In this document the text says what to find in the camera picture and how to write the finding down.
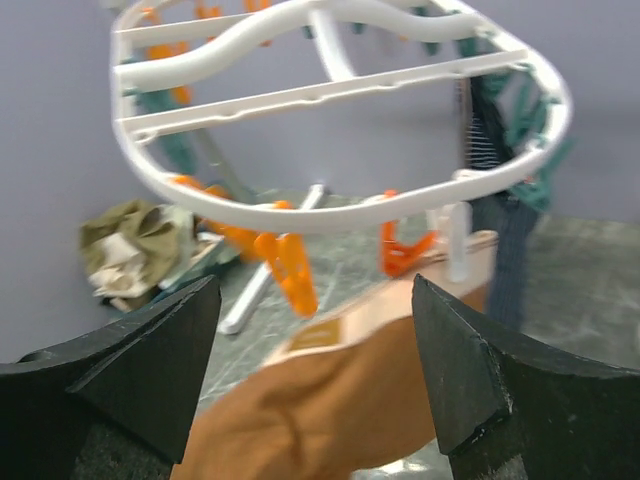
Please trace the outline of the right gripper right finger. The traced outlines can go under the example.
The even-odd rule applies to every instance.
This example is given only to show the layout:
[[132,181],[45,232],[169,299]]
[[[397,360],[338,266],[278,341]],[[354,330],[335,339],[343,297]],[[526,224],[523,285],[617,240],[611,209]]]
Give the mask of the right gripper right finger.
[[551,347],[416,277],[439,449],[457,479],[635,479],[639,374]]

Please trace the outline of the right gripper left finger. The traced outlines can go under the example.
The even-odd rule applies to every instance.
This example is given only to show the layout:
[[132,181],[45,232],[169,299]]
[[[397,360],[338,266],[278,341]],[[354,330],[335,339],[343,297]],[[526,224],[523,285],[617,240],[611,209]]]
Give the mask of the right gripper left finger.
[[5,479],[166,479],[183,459],[221,307],[208,276],[1,367]]

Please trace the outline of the brown orange underwear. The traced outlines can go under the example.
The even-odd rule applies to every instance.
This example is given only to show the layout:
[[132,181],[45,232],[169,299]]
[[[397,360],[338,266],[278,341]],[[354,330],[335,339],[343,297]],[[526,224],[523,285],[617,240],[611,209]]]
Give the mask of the brown orange underwear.
[[431,442],[414,274],[315,319],[199,414],[175,479],[346,479]]

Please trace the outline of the khaki tan underwear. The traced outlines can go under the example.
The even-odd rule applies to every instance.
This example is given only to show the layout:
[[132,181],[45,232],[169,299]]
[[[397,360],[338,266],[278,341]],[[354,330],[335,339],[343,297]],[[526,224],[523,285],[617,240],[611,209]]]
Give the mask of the khaki tan underwear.
[[139,298],[99,297],[128,312],[149,303],[157,295],[158,284],[181,260],[191,256],[194,217],[175,205],[154,205],[138,199],[116,205],[87,221],[80,227],[79,249],[88,278],[103,263],[98,242],[114,233],[121,233],[146,255],[143,275],[151,288],[145,294]]

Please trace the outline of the navy striped underwear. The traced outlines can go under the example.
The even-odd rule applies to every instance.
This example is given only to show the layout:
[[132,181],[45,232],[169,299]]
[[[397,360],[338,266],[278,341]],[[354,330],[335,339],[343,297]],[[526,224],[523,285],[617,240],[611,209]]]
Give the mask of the navy striped underwear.
[[[465,78],[457,84],[463,165],[488,171],[514,156],[504,140],[501,113],[485,90],[484,78]],[[471,202],[472,229],[494,230],[498,245],[494,275],[486,304],[487,315],[507,328],[519,331],[525,318],[526,254],[528,237],[539,213],[509,191],[500,191]]]

